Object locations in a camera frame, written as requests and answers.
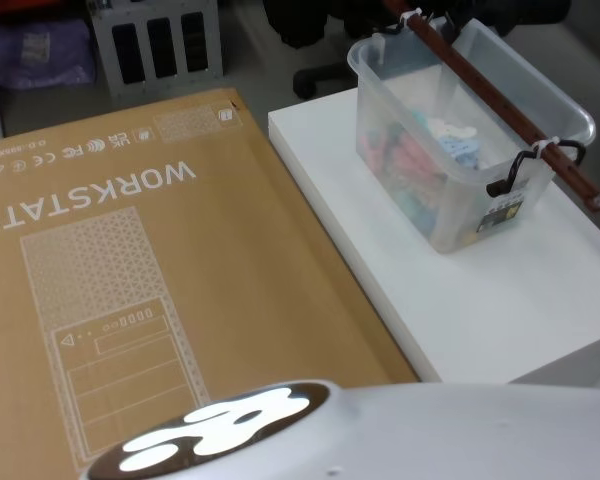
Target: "chair wheel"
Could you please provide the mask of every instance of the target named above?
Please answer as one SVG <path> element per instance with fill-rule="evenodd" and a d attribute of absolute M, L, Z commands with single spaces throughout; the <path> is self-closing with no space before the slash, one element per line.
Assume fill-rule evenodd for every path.
<path fill-rule="evenodd" d="M 306 78 L 302 72 L 298 72 L 293 76 L 293 91 L 303 100 L 313 98 L 318 91 L 316 82 Z"/>

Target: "glowing light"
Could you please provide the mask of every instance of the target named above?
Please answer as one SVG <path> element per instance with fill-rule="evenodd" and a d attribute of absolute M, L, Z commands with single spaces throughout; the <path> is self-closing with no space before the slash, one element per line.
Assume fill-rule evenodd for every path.
<path fill-rule="evenodd" d="M 310 402 L 306 398 L 289 398 L 291 393 L 290 388 L 276 388 L 251 397 L 216 403 L 193 411 L 184 417 L 183 426 L 149 432 L 124 444 L 122 449 L 125 452 L 140 450 L 142 452 L 122 462 L 120 469 L 123 470 L 123 464 L 136 457 L 138 457 L 137 462 L 144 460 L 144 457 L 140 457 L 141 454 L 155 452 L 157 448 L 169 446 L 168 451 L 159 450 L 152 454 L 155 458 L 166 455 L 163 458 L 166 460 L 177 451 L 178 447 L 172 444 L 160 447 L 156 445 L 178 438 L 200 438 L 193 448 L 194 453 L 200 456 L 215 455 L 239 447 L 267 425 L 294 415 L 309 406 Z M 247 417 L 247 420 L 236 423 L 246 415 L 250 415 L 250 418 Z M 155 465 L 163 460 L 147 464 Z"/>
<path fill-rule="evenodd" d="M 173 457 L 177 452 L 178 447 L 173 443 L 158 445 L 157 447 L 136 453 L 122 461 L 120 463 L 120 470 L 123 472 L 135 472 L 137 470 L 152 467 Z"/>

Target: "gray floor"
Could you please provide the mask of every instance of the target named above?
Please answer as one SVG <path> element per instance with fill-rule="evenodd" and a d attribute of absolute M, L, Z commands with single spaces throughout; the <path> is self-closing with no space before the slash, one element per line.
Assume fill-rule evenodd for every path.
<path fill-rule="evenodd" d="M 325 39 L 318 44 L 300 50 L 288 47 L 269 27 L 259 0 L 232 0 L 221 9 L 220 22 L 224 78 L 173 90 L 169 96 L 235 87 L 265 131 L 269 111 L 300 101 L 291 89 L 293 73 L 340 61 L 351 45 L 341 22 L 330 19 Z M 600 187 L 600 60 L 562 25 L 518 27 L 507 41 L 595 118 L 598 137 L 589 150 L 584 171 Z M 319 95 L 352 86 L 354 83 L 345 80 L 327 82 L 320 85 Z M 113 105 L 101 76 L 95 86 L 3 91 L 0 108 L 5 133 L 14 135 L 161 98 L 165 97 L 147 96 Z M 600 228 L 600 213 L 591 218 Z"/>

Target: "cardboard box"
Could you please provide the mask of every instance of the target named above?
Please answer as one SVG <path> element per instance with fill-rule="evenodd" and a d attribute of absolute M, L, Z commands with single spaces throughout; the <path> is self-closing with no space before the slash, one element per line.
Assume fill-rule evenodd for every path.
<path fill-rule="evenodd" d="M 298 378 L 414 375 L 235 92 L 0 142 L 0 479 Z"/>

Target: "workstation box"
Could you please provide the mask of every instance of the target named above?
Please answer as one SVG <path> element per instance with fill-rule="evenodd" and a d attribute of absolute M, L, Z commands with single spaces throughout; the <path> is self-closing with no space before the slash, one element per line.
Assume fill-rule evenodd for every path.
<path fill-rule="evenodd" d="M 415 380 L 234 91 L 0 142 L 0 479 L 296 378 Z"/>

